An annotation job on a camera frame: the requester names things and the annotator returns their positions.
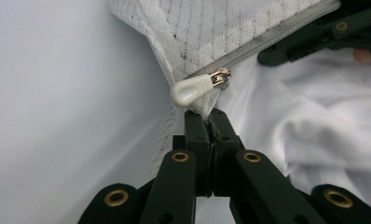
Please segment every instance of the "white zipper pull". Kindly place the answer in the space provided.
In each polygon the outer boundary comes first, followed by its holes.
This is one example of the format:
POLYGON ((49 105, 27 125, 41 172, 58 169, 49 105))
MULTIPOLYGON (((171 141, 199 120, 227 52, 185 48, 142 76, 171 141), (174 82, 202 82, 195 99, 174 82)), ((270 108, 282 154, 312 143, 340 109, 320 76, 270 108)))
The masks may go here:
POLYGON ((171 89, 172 101, 178 106, 191 105, 215 86, 228 82, 231 77, 231 72, 228 69, 219 68, 212 74, 205 74, 176 82, 171 89))

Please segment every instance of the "zipper slider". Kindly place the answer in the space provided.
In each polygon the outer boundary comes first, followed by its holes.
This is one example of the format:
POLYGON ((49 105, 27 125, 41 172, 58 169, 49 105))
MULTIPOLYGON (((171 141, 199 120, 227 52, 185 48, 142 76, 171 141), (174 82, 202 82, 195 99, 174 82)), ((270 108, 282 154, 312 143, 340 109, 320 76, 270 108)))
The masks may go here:
POLYGON ((214 87, 228 82, 231 77, 228 69, 219 68, 211 74, 176 82, 171 88, 171 99, 175 105, 181 107, 191 105, 214 87))

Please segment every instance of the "white mesh fabric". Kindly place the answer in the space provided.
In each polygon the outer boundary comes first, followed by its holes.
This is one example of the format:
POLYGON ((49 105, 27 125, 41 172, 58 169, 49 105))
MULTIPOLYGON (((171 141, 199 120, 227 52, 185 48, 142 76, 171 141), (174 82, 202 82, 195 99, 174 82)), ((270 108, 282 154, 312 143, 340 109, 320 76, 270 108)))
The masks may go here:
MULTIPOLYGON (((147 36, 170 85, 228 55, 282 21, 330 0, 109 0, 110 10, 147 36)), ((219 91, 192 107, 207 115, 219 91)))

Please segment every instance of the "zipper teeth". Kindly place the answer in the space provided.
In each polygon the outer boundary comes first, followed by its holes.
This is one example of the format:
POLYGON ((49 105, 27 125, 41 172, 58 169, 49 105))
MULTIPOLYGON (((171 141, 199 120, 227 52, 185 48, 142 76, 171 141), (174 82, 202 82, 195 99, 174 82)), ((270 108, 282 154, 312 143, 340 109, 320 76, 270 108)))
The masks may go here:
POLYGON ((235 59, 233 61, 231 61, 230 59, 226 59, 226 56, 224 56, 224 57, 221 58, 221 60, 218 59, 215 63, 211 63, 210 65, 207 65, 206 67, 200 69, 199 71, 197 71, 194 74, 188 76, 187 78, 196 77, 196 76, 199 76, 199 75, 203 74, 203 72, 201 72, 201 71, 206 71, 206 70, 210 71, 210 70, 217 69, 219 67, 230 67, 230 66, 233 66, 237 63, 240 63, 241 61, 245 60, 246 58, 248 58, 250 56, 253 56, 257 52, 269 48, 270 46, 272 46, 275 43, 279 42, 280 40, 284 39, 288 35, 294 33, 295 31, 297 31, 301 27, 307 25, 308 23, 310 23, 314 20, 317 20, 321 16, 326 15, 326 14, 336 10, 337 8, 339 8, 340 3, 337 0, 335 0, 335 1, 325 2, 325 3, 322 3, 322 4, 317 5, 317 6, 321 7, 321 8, 318 8, 317 11, 315 13, 313 13, 313 15, 306 17, 304 20, 301 20, 300 22, 297 22, 290 29, 288 29, 288 30, 284 31, 283 33, 271 38, 266 43, 263 43, 263 44, 261 44, 260 46, 254 48, 254 49, 251 49, 249 52, 244 53, 239 57, 235 57, 235 59))

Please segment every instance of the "metal grommet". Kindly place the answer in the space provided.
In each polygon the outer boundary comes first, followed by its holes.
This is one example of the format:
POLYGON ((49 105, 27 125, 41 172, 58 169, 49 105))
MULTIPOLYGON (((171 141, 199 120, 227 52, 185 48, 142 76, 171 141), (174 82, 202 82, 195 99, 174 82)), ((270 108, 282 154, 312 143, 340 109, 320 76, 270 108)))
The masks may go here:
POLYGON ((188 161, 188 154, 184 152, 177 152, 172 155, 172 160, 174 161, 188 161))
POLYGON ((120 206, 123 203, 125 203, 128 200, 128 198, 129 198, 129 194, 127 191, 123 189, 115 189, 115 190, 110 191, 106 195, 106 197, 104 197, 104 202, 107 204, 107 206, 116 207, 116 206, 120 206), (112 200, 112 196, 116 194, 121 194, 122 198, 119 200, 112 200))
POLYGON ((350 208, 353 206, 351 198, 333 189, 326 189, 324 191, 324 198, 338 207, 350 208))
POLYGON ((258 156, 257 154, 252 153, 252 152, 246 152, 246 153, 244 153, 243 158, 245 160, 247 160, 247 161, 250 161, 250 162, 259 162, 259 161, 261 161, 261 157, 258 156))
POLYGON ((337 23, 336 28, 338 31, 346 31, 348 30, 348 24, 344 21, 340 21, 337 23))

